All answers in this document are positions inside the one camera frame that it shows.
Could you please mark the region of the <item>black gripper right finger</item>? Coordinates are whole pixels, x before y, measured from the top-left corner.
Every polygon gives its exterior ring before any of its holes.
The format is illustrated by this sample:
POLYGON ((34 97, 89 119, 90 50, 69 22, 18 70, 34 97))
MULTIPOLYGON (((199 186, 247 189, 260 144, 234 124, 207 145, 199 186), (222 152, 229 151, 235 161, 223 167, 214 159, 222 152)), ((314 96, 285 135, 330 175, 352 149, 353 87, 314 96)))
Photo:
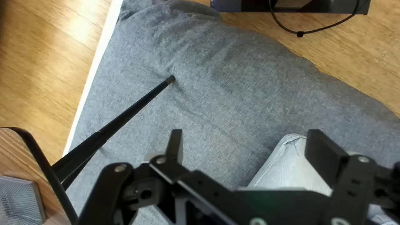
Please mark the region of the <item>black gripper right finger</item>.
POLYGON ((309 130, 305 156, 332 189, 333 196, 370 196, 375 162, 365 155, 350 155, 322 130, 309 130))

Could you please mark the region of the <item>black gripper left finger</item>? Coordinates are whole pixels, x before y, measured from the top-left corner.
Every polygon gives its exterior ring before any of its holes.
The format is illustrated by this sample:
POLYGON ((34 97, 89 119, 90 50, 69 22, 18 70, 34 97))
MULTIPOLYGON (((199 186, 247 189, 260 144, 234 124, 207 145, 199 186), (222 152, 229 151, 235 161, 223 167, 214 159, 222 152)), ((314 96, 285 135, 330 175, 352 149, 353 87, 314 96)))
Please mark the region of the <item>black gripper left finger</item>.
POLYGON ((183 172, 183 131, 173 130, 163 155, 150 160, 150 167, 160 177, 178 177, 183 172))

